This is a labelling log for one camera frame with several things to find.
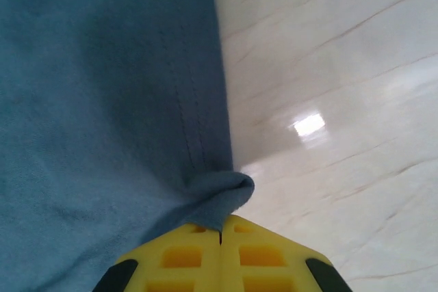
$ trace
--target black rubber edge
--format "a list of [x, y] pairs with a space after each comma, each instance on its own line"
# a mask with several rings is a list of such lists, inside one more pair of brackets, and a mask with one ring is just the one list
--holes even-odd
[[314, 258], [307, 259], [306, 264], [322, 292], [352, 292], [333, 266]]
[[92, 292], [123, 292], [137, 266], [136, 260], [129, 259], [110, 267]]

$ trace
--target blue cloth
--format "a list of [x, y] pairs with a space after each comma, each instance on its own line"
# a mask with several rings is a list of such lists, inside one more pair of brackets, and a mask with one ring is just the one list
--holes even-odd
[[0, 0], [0, 291], [90, 291], [232, 172], [213, 0]]

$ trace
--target white tile floor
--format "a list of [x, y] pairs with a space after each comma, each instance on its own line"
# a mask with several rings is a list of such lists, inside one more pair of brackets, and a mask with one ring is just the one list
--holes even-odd
[[216, 0], [244, 217], [353, 291], [438, 291], [438, 0]]

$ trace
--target yellow plastic object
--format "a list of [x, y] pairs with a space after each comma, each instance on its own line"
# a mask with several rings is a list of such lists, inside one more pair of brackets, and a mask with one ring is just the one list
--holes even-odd
[[[133, 274], [122, 287], [111, 290], [124, 278], [110, 275], [106, 287], [99, 283], [101, 288], [94, 291], [351, 291], [322, 254], [235, 215], [229, 216], [222, 235], [186, 224], [134, 249], [117, 263], [129, 266], [129, 261]], [[335, 283], [331, 276], [336, 276]]]

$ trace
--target rectangular hole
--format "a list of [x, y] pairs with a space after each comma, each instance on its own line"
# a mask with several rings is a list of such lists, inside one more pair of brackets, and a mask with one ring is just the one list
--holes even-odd
[[145, 292], [194, 292], [194, 282], [149, 282]]
[[269, 245], [246, 245], [239, 248], [241, 266], [284, 267], [281, 251]]
[[254, 230], [251, 227], [246, 227], [242, 225], [235, 225], [234, 231], [236, 233], [252, 233]]
[[200, 226], [195, 226], [192, 230], [192, 233], [205, 233], [207, 230]]
[[174, 246], [168, 248], [162, 259], [163, 268], [200, 267], [203, 251], [195, 246]]
[[288, 278], [244, 277], [245, 292], [296, 292]]

